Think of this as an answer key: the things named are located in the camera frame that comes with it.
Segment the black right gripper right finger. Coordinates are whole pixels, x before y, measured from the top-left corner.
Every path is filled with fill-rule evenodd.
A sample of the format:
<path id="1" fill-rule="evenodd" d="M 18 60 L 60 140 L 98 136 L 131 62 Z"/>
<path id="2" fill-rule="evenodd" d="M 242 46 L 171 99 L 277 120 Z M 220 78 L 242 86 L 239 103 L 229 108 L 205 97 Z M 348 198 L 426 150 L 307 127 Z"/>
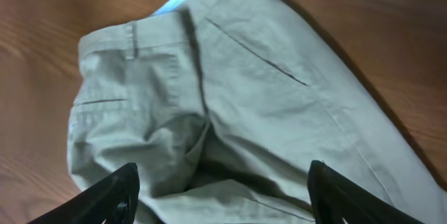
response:
<path id="1" fill-rule="evenodd" d="M 307 187 L 317 224 L 422 224 L 318 160 Z"/>

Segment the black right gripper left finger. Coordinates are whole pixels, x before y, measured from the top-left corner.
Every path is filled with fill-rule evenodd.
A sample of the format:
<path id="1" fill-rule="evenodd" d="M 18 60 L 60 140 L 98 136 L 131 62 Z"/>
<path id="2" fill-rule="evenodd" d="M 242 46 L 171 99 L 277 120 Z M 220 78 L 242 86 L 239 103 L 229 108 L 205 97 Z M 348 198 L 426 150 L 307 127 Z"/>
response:
<path id="1" fill-rule="evenodd" d="M 133 224 L 139 191 L 137 165 L 127 163 L 29 224 Z"/>

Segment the khaki green shorts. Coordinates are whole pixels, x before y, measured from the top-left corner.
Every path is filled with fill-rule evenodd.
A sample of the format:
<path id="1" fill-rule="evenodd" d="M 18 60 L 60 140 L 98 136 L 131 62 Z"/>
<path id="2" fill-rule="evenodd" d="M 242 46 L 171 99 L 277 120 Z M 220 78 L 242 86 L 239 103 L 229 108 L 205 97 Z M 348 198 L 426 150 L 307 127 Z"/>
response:
<path id="1" fill-rule="evenodd" d="M 446 193 L 339 56 L 282 0 L 181 0 L 79 44 L 67 163 L 125 163 L 139 223 L 312 223 L 320 160 L 424 223 Z"/>

